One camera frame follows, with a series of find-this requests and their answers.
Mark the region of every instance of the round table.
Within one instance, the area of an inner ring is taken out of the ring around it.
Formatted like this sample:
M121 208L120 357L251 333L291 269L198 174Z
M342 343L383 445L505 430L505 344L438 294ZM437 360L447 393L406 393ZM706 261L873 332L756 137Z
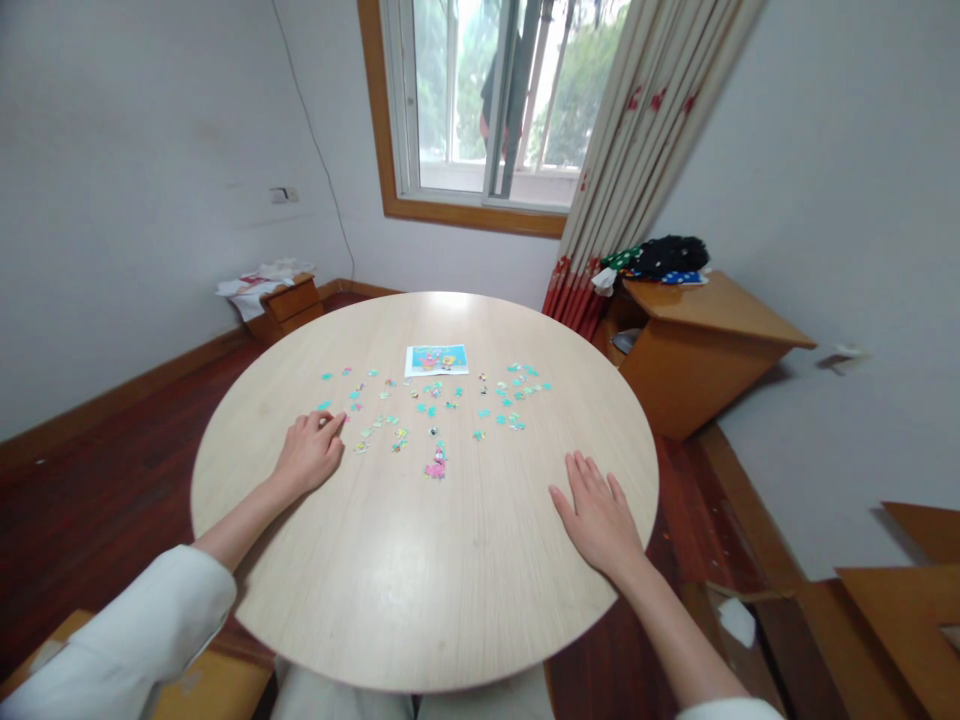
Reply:
M407 346L431 343L465 344L470 374L404 385ZM513 364L537 374L509 372ZM522 401L513 384L521 375L523 386L541 388ZM436 380L434 399L423 388ZM495 394L498 382L512 407ZM350 398L360 383L360 398ZM210 420L191 490L197 535L270 474L296 416L327 401L350 416L339 469L268 530L238 576L236 616L267 646L350 685L441 692L550 657L613 604L547 487L569 497L564 453L592 455L620 480L646 542L657 458L630 387L579 335L528 308L464 293L392 295L314 320L258 358ZM355 402L362 409L350 411ZM421 403L436 416L418 412ZM498 424L512 412L523 429ZM374 428L378 416L399 423ZM356 453L370 428L367 451ZM407 444L395 452L399 429ZM485 439L475 439L478 430ZM442 480L424 475L438 440Z

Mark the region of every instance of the white wall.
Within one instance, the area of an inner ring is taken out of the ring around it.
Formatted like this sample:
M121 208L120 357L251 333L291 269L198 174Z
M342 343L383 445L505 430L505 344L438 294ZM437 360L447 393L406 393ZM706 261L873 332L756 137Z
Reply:
M384 220L355 3L281 10L356 278L539 307L555 241ZM269 0L2 3L0 108L0 439L232 327L218 280L350 275Z
M773 0L652 233L822 343L722 422L814 578L908 561L881 500L960 509L958 37L954 0Z

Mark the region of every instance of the white curtain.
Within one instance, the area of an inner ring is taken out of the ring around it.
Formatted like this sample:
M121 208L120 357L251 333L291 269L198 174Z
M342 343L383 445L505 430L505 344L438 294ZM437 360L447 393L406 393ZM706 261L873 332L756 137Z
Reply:
M763 0L633 0L544 312L590 337L599 261L646 240Z

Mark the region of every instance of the tree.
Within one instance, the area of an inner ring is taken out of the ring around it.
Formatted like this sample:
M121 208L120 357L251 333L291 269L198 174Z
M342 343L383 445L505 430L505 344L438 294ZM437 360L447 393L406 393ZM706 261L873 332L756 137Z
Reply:
M414 0L413 23L420 154L442 159L447 152L446 3Z
M550 136L546 138L545 165L583 167L625 18L621 10L612 22L584 23L575 35L571 30L557 83ZM528 164L536 162L540 153L545 124L546 108L530 128Z
M480 136L480 91L497 52L499 4L484 2L467 22L457 69L457 144L461 160L483 160L486 145Z

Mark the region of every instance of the right hand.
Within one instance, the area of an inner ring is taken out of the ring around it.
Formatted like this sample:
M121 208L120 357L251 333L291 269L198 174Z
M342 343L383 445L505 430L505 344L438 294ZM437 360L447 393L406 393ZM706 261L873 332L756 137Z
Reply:
M270 482L293 502L320 487L333 475L343 456L343 441L337 436L346 413L301 415L287 429Z
M648 564L623 488L613 473L604 480L593 458L584 458L579 450L567 453L566 460L574 506L558 487L550 486L563 527L583 559L620 584Z

